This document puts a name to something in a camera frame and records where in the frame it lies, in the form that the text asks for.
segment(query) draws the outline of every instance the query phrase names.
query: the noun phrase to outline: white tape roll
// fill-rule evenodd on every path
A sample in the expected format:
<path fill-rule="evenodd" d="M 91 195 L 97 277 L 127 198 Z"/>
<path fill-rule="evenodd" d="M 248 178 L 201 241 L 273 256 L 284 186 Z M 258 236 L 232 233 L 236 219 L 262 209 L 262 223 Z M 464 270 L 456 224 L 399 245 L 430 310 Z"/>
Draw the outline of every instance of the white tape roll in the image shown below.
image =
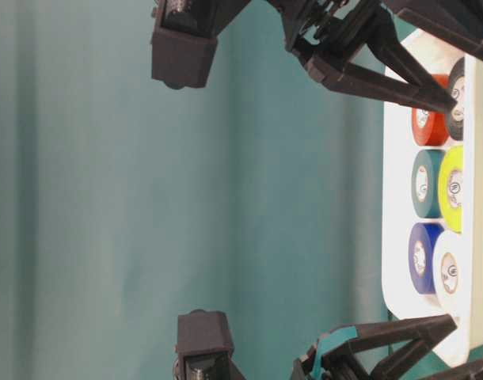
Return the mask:
<path fill-rule="evenodd" d="M 444 231 L 437 239 L 433 255 L 435 292 L 444 311 L 452 317 L 462 315 L 462 300 L 469 278 L 462 247 L 461 235 Z"/>

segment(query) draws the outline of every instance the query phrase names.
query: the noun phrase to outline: teal curtain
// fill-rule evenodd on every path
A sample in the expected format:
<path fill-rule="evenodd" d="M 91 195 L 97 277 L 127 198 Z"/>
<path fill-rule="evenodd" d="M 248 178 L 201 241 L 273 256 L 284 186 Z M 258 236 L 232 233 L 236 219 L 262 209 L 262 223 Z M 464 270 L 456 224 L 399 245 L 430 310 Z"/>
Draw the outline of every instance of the teal curtain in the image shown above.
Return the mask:
<path fill-rule="evenodd" d="M 288 378 L 386 319 L 382 105 L 313 83 L 264 2 L 207 89 L 167 89 L 151 6 L 0 0 L 0 379 L 171 378 L 196 308 L 228 313 L 247 378 Z"/>

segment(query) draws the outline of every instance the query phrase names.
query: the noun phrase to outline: blue tape roll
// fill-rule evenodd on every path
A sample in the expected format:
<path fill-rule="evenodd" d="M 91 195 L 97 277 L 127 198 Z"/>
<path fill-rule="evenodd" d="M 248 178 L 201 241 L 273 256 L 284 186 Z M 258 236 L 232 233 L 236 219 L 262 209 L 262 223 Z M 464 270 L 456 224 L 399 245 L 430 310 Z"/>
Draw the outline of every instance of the blue tape roll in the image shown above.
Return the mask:
<path fill-rule="evenodd" d="M 409 239 L 409 271 L 414 287 L 421 295 L 433 295 L 433 251 L 444 231 L 438 223 L 417 223 Z"/>
<path fill-rule="evenodd" d="M 438 183 L 443 150 L 420 151 L 414 160 L 411 192 L 414 210 L 420 218 L 440 218 Z"/>

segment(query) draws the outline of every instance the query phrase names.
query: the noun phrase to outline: white tray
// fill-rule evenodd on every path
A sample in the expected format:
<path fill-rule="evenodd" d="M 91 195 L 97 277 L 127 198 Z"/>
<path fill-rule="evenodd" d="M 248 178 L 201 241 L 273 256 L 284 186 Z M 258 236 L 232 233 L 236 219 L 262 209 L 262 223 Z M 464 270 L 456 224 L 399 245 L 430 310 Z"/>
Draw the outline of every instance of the white tray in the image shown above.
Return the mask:
<path fill-rule="evenodd" d="M 420 30 L 403 43 L 432 74 L 449 74 L 462 53 Z M 387 69 L 386 74 L 398 76 Z M 469 257 L 463 273 L 467 286 L 458 329 L 435 349 L 451 367 L 463 364 L 472 348 L 483 344 L 483 62 L 466 57 L 466 118 L 463 145 L 462 246 Z M 441 148 L 461 145 L 448 139 Z M 434 295 L 421 295 L 409 275 L 410 231 L 422 219 L 410 195 L 414 158 L 421 149 L 413 139 L 411 109 L 384 105 L 384 170 L 382 198 L 382 292 L 399 319 L 444 314 Z"/>

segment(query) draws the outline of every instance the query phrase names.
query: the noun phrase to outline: tape roll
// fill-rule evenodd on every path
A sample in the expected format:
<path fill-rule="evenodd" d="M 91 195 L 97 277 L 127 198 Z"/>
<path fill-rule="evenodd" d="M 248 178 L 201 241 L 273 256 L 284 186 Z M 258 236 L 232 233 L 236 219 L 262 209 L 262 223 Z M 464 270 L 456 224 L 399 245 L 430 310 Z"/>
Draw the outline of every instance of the tape roll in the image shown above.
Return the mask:
<path fill-rule="evenodd" d="M 447 92 L 458 102 L 451 112 L 446 114 L 447 131 L 451 138 L 463 140 L 463 119 L 465 115 L 465 59 L 454 65 L 449 74 Z"/>
<path fill-rule="evenodd" d="M 448 75 L 437 74 L 433 78 L 444 89 L 448 87 Z M 413 108 L 412 116 L 414 141 L 417 145 L 441 146 L 449 138 L 444 114 Z"/>
<path fill-rule="evenodd" d="M 435 293 L 433 253 L 444 228 L 438 223 L 417 223 L 409 239 L 409 271 L 416 291 L 421 295 Z"/>
<path fill-rule="evenodd" d="M 443 150 L 422 150 L 413 166 L 411 193 L 414 210 L 420 218 L 440 218 L 438 182 Z"/>
<path fill-rule="evenodd" d="M 439 172 L 440 212 L 447 226 L 462 232 L 463 146 L 449 149 Z"/>
<path fill-rule="evenodd" d="M 434 287 L 439 304 L 452 317 L 458 317 L 461 312 L 467 276 L 464 260 L 461 235 L 450 231 L 441 234 L 433 256 Z"/>

